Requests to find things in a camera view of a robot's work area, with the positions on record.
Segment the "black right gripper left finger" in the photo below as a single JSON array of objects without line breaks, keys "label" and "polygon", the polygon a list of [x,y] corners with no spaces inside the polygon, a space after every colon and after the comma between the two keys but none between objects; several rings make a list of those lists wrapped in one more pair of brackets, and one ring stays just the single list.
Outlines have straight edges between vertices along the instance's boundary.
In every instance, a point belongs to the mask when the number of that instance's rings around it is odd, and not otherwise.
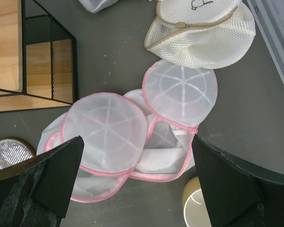
[{"label": "black right gripper left finger", "polygon": [[74,137],[0,170],[0,227],[58,227],[66,213],[83,154]]}]

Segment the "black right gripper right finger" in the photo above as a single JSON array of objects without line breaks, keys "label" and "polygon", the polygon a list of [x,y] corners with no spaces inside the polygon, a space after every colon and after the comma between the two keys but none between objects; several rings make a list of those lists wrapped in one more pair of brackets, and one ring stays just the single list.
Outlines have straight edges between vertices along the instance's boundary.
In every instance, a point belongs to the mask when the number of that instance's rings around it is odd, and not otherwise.
[{"label": "black right gripper right finger", "polygon": [[213,227],[284,227],[284,175],[194,136],[192,150]]}]

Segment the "blue zipper white mesh bag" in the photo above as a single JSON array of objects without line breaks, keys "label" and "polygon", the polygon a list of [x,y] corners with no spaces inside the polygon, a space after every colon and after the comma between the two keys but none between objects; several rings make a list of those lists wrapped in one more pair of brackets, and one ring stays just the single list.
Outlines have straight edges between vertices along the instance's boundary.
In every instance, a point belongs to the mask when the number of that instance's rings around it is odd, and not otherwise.
[{"label": "blue zipper white mesh bag", "polygon": [[118,2],[118,0],[79,0],[79,2],[88,12],[97,13],[112,6]]}]

